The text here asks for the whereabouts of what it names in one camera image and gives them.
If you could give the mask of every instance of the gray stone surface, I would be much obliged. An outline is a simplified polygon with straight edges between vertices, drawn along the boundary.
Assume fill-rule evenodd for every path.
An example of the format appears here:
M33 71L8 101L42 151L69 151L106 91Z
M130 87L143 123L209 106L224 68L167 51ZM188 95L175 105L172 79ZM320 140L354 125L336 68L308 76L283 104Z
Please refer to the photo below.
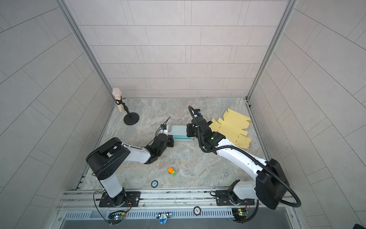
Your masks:
M192 120L188 105L201 109L203 117L209 121L223 118L230 108L249 116L243 98L175 98L175 99L126 99L129 110L140 115L138 123L127 126L123 123L126 112L114 109L101 145L118 137L123 142L135 146L145 146L153 138L155 131L169 116L169 131L172 125L186 125ZM248 137L252 138L249 153L264 158L257 134L252 124L249 125ZM172 167L177 171L175 177L168 173ZM91 175L89 169L83 183L83 190L102 189L102 186ZM206 186L230 186L236 179L243 181L251 178L238 166L214 153L203 153L198 147L197 139L193 142L175 141L173 148L167 148L157 161L150 165L138 162L123 162L117 169L117 177L126 189L150 188L153 180L159 182L159 188L192 188Z

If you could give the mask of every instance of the beige microphone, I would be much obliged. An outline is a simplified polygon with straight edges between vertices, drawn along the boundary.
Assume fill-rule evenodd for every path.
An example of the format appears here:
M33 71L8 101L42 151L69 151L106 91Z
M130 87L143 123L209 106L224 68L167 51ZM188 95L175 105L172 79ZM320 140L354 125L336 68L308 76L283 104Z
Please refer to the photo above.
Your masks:
M112 91L113 96L115 97L116 100L121 100L121 90L119 88L114 88ZM123 112L123 105L121 103L117 103L117 107L119 109L120 112Z

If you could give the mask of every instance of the metal corner post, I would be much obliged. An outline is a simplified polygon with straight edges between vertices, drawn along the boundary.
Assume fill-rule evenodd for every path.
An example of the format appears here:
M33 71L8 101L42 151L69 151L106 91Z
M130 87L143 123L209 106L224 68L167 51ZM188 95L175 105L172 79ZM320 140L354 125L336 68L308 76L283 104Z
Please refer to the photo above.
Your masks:
M75 20L73 19L69 9L67 8L64 0L55 0L56 5L58 6L58 8L61 11L61 14L63 15L63 17L65 18L67 24L69 25L72 33L75 35L76 40L79 42L81 48L84 50L85 55L87 56L87 58L89 59L92 67L94 68L95 72L98 74L98 76L100 77L100 79L102 80L103 84L107 87L109 93L111 94L112 98L112 88L109 85L102 69L100 68L95 56L93 55L92 51L90 50L88 44L86 43L85 38L83 37L83 35L81 34L81 31L79 30L78 25L75 23Z
M266 69L268 61L269 61L272 53L274 52L275 47L276 47L278 41L280 40L281 34L282 34L283 30L285 29L286 24L287 24L287 22L288 22L288 20L291 16L294 8L295 8L296 2L297 2L297 0L289 0L287 5L286 5L286 8L285 8L285 11L283 12L280 23L277 26L276 32L274 33L272 41L269 44L266 55L263 58L263 61L261 63L261 66L259 67L258 73L257 73L256 77L254 78L253 84L252 84L252 86L249 90L249 93L248 93L248 96L247 96L248 101L253 96L254 90L255 90L256 86L258 85L259 80L261 79L261 77L263 75L263 72Z

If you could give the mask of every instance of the tiled wall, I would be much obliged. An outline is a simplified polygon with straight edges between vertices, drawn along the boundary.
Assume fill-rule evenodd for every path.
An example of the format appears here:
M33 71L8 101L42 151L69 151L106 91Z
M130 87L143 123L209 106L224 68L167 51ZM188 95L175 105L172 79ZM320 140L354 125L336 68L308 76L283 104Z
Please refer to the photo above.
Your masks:
M41 227L112 105L53 0L0 1L0 228Z
M244 97L287 1L65 0L125 97Z
M366 1L299 0L251 105L308 228L366 225Z

